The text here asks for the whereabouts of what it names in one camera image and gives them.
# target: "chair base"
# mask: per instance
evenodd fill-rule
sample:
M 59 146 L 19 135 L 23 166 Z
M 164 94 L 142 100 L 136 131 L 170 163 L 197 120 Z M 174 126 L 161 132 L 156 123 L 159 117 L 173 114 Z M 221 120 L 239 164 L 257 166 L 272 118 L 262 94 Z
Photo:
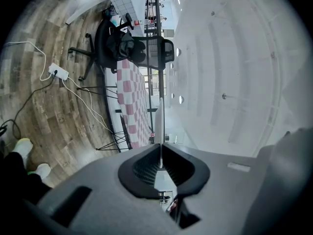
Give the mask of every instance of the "chair base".
M 86 33 L 85 35 L 86 38 L 89 38 L 89 43 L 90 43 L 90 49 L 91 51 L 87 51 L 87 50 L 84 50 L 84 49 L 78 49 L 78 48 L 75 48 L 75 47 L 71 47 L 68 49 L 68 53 L 73 53 L 73 52 L 77 52 L 77 53 L 80 53 L 80 54 L 83 54 L 85 56 L 88 56 L 90 57 L 90 60 L 89 60 L 89 63 L 87 65 L 87 68 L 86 68 L 86 71 L 85 71 L 85 74 L 84 76 L 79 76 L 78 78 L 78 81 L 80 82 L 83 82 L 88 74 L 89 74 L 89 71 L 91 70 L 91 67 L 93 65 L 93 63 L 95 62 L 96 60 L 96 53 L 94 51 L 94 46 L 93 46 L 93 42 L 92 42 L 92 38 L 91 38 L 91 35 L 89 33 Z

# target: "mesh chair back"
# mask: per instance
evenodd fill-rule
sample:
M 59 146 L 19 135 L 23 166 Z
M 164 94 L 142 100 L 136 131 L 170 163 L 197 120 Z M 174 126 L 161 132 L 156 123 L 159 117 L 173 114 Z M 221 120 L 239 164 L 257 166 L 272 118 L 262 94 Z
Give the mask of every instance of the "mesh chair back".
M 175 59 L 174 44 L 168 39 L 162 41 L 162 62 L 172 62 Z
M 144 60 L 130 60 L 131 62 L 135 63 L 138 67 L 148 67 L 161 71 L 165 69 L 165 63 L 162 61 L 163 37 L 133 37 L 133 39 L 137 42 L 135 44 L 136 48 L 140 48 L 141 52 L 146 56 Z

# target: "ceiling light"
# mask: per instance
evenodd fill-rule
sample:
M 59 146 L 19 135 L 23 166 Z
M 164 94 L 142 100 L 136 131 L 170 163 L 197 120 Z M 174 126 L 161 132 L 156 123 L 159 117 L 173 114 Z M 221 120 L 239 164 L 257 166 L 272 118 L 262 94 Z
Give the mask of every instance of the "ceiling light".
M 179 96 L 179 103 L 182 104 L 184 102 L 184 98 L 182 96 Z
M 176 49 L 176 56 L 179 56 L 181 54 L 181 50 L 180 49 Z

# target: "white wire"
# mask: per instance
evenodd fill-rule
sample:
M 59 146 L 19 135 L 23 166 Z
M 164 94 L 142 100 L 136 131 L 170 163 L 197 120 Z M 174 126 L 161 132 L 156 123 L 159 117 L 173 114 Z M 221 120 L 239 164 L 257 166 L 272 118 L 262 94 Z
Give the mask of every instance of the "white wire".
M 80 86 L 78 86 L 78 85 L 74 82 L 73 79 L 71 79 L 70 77 L 68 77 L 68 78 L 69 78 L 77 87 L 81 88 Z M 62 82 L 63 82 L 63 85 L 65 86 L 65 88 L 67 88 L 70 92 L 72 92 L 72 93 L 73 93 L 74 95 L 76 95 L 80 100 L 82 100 L 82 102 L 84 103 L 84 105 L 85 105 L 85 106 L 87 107 L 87 109 L 91 112 L 91 114 L 92 114 L 92 116 L 94 117 L 94 119 L 97 120 L 105 129 L 107 129 L 108 131 L 110 131 L 110 132 L 113 134 L 113 132 L 107 127 L 106 123 L 104 122 L 103 117 L 102 117 L 99 113 L 97 113 L 97 112 L 92 108 L 92 98 L 91 98 L 91 93 L 90 93 L 90 91 L 89 91 L 88 89 L 86 89 L 86 90 L 89 92 L 89 94 L 90 94 L 91 109 L 87 106 L 87 104 L 85 103 L 85 101 L 84 101 L 79 95 L 77 95 L 74 91 L 70 90 L 70 89 L 65 85 L 63 79 L 62 79 Z M 99 121 L 99 119 L 97 119 L 97 118 L 95 117 L 95 115 L 94 115 L 92 112 L 95 112 L 97 115 L 99 115 L 99 116 L 101 117 L 103 123 L 101 123 L 101 122 Z
M 44 57 L 45 57 L 45 65 L 46 65 L 46 59 L 47 59 L 47 58 L 46 58 L 45 53 L 44 53 L 43 51 L 41 51 L 40 49 L 38 49 L 38 48 L 37 48 L 32 42 L 30 42 L 30 41 L 7 42 L 7 43 L 5 43 L 4 45 L 17 45 L 17 44 L 31 44 L 36 50 L 38 50 L 40 53 L 42 53 L 42 54 L 44 55 Z M 42 76 L 43 76 L 44 71 L 45 71 L 45 65 L 44 65 L 44 69 L 43 69 L 43 71 L 41 72 L 41 75 L 40 75 L 40 77 L 39 77 L 40 81 L 46 81 L 46 80 L 48 80 L 48 79 L 52 76 L 52 74 L 50 74 L 49 77 L 47 77 L 47 78 L 45 78 L 45 79 L 42 79 Z M 70 77 L 68 77 L 68 78 L 69 78 L 77 87 L 81 88 L 79 85 L 77 85 L 77 84 L 75 83 L 75 81 L 74 81 L 73 79 L 71 79 Z M 90 93 L 90 91 L 89 91 L 88 89 L 86 89 L 86 90 L 89 92 L 89 95 L 90 95 L 90 106 L 91 106 L 91 109 L 87 106 L 87 104 L 84 102 L 84 100 L 83 100 L 79 95 L 77 95 L 75 92 L 71 91 L 71 90 L 65 85 L 63 79 L 62 79 L 62 82 L 63 82 L 63 85 L 65 86 L 65 88 L 67 88 L 70 92 L 72 92 L 72 93 L 73 93 L 74 95 L 76 95 L 80 100 L 82 100 L 82 102 L 84 103 L 84 105 L 85 105 L 85 106 L 87 107 L 87 109 L 91 112 L 91 114 L 92 114 L 92 116 L 94 117 L 94 119 L 96 119 L 105 129 L 107 129 L 108 131 L 110 131 L 110 132 L 113 134 L 113 132 L 107 127 L 106 123 L 104 122 L 103 117 L 102 117 L 99 113 L 97 113 L 97 112 L 92 108 L 92 98 L 91 98 L 91 93 Z M 101 123 L 101 122 L 95 117 L 95 115 L 94 115 L 92 112 L 95 112 L 98 116 L 100 116 L 101 119 L 102 119 L 102 121 L 103 121 L 103 123 Z
M 46 57 L 46 55 L 44 54 L 44 52 L 41 51 L 40 49 L 38 49 L 38 48 L 37 48 L 32 42 L 30 42 L 30 41 L 23 41 L 23 42 L 7 42 L 7 43 L 5 43 L 4 45 L 17 45 L 17 44 L 31 44 L 33 47 L 36 48 L 36 50 L 38 50 L 39 52 L 41 52 L 41 53 L 45 56 L 45 63 L 46 63 L 47 57 Z M 40 81 L 46 81 L 46 80 L 48 80 L 48 79 L 52 76 L 52 74 L 50 73 L 50 76 L 49 76 L 49 77 L 47 77 L 47 78 L 45 78 L 45 79 L 42 79 L 42 76 L 43 76 L 43 74 L 44 74 L 44 71 L 45 71 L 45 65 L 44 65 L 43 72 L 41 73 L 40 78 L 39 78 Z

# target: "window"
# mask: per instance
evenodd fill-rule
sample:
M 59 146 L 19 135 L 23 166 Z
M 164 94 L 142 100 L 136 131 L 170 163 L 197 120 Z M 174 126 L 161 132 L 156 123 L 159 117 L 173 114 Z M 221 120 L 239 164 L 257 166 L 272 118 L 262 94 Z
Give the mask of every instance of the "window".
M 150 70 L 150 81 L 148 77 L 148 71 L 147 68 L 142 68 L 140 69 L 141 74 L 144 75 L 145 78 L 145 88 L 147 93 L 149 93 L 149 85 L 150 83 L 150 88 L 151 88 L 151 95 L 160 95 L 159 92 L 159 79 L 158 79 L 158 70 Z M 166 74 L 165 70 L 163 71 L 163 84 L 164 84 L 164 95 L 166 95 Z

